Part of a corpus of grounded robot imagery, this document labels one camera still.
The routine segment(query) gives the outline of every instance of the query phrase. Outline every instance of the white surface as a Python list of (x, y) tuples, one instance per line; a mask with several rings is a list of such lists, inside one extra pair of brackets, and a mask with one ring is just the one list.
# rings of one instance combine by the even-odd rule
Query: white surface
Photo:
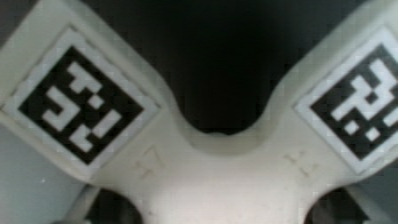
[(81, 187), (0, 126), (0, 223), (49, 224), (60, 220)]

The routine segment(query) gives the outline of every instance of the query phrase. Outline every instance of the black component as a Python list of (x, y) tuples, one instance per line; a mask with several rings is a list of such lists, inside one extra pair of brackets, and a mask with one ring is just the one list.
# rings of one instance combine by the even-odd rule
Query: black component
[(92, 224), (142, 224), (133, 204), (111, 191), (101, 190), (85, 220)]

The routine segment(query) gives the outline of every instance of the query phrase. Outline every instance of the gray surface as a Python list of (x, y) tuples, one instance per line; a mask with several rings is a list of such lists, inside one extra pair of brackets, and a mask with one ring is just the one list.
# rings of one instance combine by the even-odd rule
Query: gray surface
[(47, 224), (60, 220), (81, 187), (0, 126), (0, 223)]
[(37, 0), (0, 0), (0, 49)]

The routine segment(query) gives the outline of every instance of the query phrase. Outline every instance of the black and white square pattern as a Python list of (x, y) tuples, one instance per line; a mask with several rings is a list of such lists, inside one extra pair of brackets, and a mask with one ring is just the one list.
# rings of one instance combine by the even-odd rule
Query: black and white square pattern
[(3, 110), (92, 173), (152, 118), (156, 106), (71, 28)]
[(316, 85), (296, 110), (362, 172), (398, 144), (398, 42), (385, 28)]

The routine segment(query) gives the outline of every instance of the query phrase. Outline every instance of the white frame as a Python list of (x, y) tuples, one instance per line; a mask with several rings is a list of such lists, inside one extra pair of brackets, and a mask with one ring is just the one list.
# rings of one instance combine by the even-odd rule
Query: white frame
[[(35, 125), (35, 123), (30, 121), (30, 119), (21, 114), (17, 107), (35, 89), (37, 84), (40, 83), (42, 78), (47, 75), (49, 69), (55, 66), (55, 63), (60, 60), (60, 57), (69, 49), (69, 47), (74, 46), (79, 50), (79, 53), (90, 60), (95, 67), (101, 69), (106, 77), (113, 81), (115, 85), (124, 90), (126, 94), (131, 96), (133, 100), (140, 104), (143, 111), (135, 118), (135, 121), (127, 125), (122, 133), (115, 137), (110, 145), (106, 146), (103, 152), (99, 153), (94, 161), (87, 165), (74, 154), (69, 152), (65, 147), (60, 145), (56, 140), (51, 138), (47, 133), (42, 131), (40, 127)], [(95, 173), (95, 170), (104, 165), (106, 161), (110, 160), (113, 154), (122, 148), (122, 145), (131, 141), (131, 137), (136, 135), (136, 132), (140, 131), (143, 125), (147, 124), (149, 120), (154, 117), (158, 106), (151, 100), (151, 98), (142, 94), (135, 84), (131, 81), (124, 78), (124, 74), (117, 67), (111, 65), (110, 61), (106, 60), (103, 54), (95, 50), (94, 46), (85, 40), (83, 35), (72, 29), (71, 27), (65, 28), (65, 31), (56, 39), (55, 44), (51, 45), (51, 48), (47, 52), (44, 53), (42, 59), (31, 69), (31, 72), (17, 84), (16, 91), (12, 93), (12, 96), (8, 97), (3, 105), (3, 111), (10, 118), (17, 121), (17, 124), (23, 126), (23, 128), (30, 129), (30, 133), (35, 135), (35, 137), (40, 139), (42, 144), (56, 150), (56, 152), (62, 154), (62, 157), (72, 161), (72, 165), (79, 169), (85, 175), (92, 176)]]
[(366, 171), (366, 169), (371, 167), (371, 164), (378, 161), (378, 159), (382, 159), (392, 146), (398, 144), (398, 132), (389, 137), (389, 139), (385, 140), (382, 145), (376, 147), (369, 155), (364, 157), (364, 159), (358, 160), (344, 143), (339, 140), (339, 137), (335, 136), (326, 125), (323, 124), (321, 119), (318, 115), (314, 114), (312, 110), (309, 109), (309, 107), (312, 103), (316, 102), (316, 100), (319, 99), (319, 97), (323, 96), (323, 94), (326, 93), (326, 91), (330, 90), (334, 84), (344, 78), (344, 75), (348, 74), (350, 69), (358, 64), (358, 62), (362, 61), (364, 57), (369, 55), (371, 51), (374, 50), (374, 47), (380, 44), (383, 45), (385, 50), (398, 62), (398, 41), (394, 39), (394, 35), (390, 31), (387, 30), (385, 27), (382, 27), (373, 33), (373, 35), (369, 36), (366, 43), (358, 46), (348, 58), (337, 65), (337, 68), (334, 69), (332, 73), (326, 74), (326, 77), (321, 79), (321, 82), (316, 84), (314, 89), (310, 90), (303, 98), (300, 99), (294, 106), (294, 109), (302, 118), (310, 124), (310, 127), (314, 128), (318, 134), (321, 135), (328, 145), (332, 146), (334, 151), (342, 157), (357, 173), (362, 173)]

